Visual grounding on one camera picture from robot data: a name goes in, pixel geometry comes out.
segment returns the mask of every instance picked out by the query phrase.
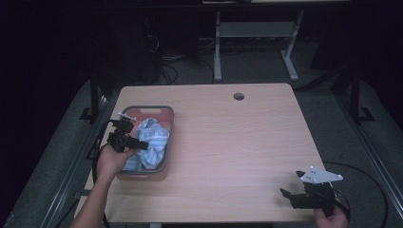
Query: plastic bin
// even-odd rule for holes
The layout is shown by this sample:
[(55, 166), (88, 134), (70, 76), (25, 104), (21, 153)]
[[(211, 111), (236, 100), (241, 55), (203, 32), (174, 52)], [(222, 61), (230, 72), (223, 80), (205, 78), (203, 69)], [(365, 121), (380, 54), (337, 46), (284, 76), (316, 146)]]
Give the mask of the plastic bin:
[(168, 142), (165, 147), (163, 160), (155, 169), (146, 169), (141, 171), (122, 170), (117, 177), (119, 179), (130, 179), (136, 181), (162, 181), (168, 174), (170, 144), (172, 138), (174, 110), (170, 106), (129, 106), (122, 111), (123, 114), (135, 117), (137, 121), (131, 121), (134, 124), (130, 136), (134, 137), (139, 124), (147, 118), (155, 118), (162, 127), (169, 130)]

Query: white cloth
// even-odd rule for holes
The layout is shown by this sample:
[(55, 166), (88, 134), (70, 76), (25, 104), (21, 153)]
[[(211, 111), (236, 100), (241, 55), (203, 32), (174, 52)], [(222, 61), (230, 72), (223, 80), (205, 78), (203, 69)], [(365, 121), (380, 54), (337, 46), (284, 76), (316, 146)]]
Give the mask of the white cloth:
[(163, 160), (168, 143), (169, 130), (163, 128), (156, 119), (142, 121), (136, 130), (135, 138), (148, 143), (147, 150), (140, 150), (125, 164), (124, 170), (141, 171), (142, 165), (147, 169), (155, 169)]

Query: hole in table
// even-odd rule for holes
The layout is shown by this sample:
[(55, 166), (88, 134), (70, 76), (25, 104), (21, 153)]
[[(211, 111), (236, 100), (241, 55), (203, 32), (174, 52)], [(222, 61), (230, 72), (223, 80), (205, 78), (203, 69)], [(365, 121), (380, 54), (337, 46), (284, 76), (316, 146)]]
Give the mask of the hole in table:
[(245, 98), (245, 95), (243, 93), (234, 93), (234, 99), (237, 101), (242, 101)]

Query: metal stand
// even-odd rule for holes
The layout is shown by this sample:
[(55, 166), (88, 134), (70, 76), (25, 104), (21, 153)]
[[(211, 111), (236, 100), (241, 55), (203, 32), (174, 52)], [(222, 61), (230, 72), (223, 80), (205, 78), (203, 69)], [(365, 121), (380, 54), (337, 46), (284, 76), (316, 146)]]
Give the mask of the metal stand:
[(281, 56), (291, 80), (297, 81), (298, 76), (290, 57), (297, 39), (303, 13), (303, 10), (298, 12), (295, 22), (222, 22), (221, 13), (218, 11), (216, 21), (216, 51), (214, 53), (214, 80), (216, 82), (222, 80), (220, 58), (221, 37), (290, 37), (290, 43), (287, 49), (281, 51)]
[(91, 73), (89, 84), (91, 88), (91, 108), (88, 107), (83, 110), (80, 120), (90, 120), (89, 123), (93, 124), (99, 115), (98, 83), (94, 72)]

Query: metal frame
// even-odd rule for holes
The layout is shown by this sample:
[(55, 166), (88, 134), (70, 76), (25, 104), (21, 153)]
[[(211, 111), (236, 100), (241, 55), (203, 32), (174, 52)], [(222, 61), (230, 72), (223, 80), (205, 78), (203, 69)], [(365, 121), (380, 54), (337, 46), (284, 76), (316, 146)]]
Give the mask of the metal frame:
[(214, 52), (214, 80), (220, 82), (221, 57), (220, 38), (221, 37), (290, 37), (287, 49), (281, 51), (281, 57), (287, 67), (288, 74), (292, 81), (297, 81), (298, 76), (291, 60), (291, 52), (297, 39), (300, 23), (304, 10), (297, 14), (295, 22), (222, 22), (221, 12), (217, 11), (216, 20), (216, 50)]

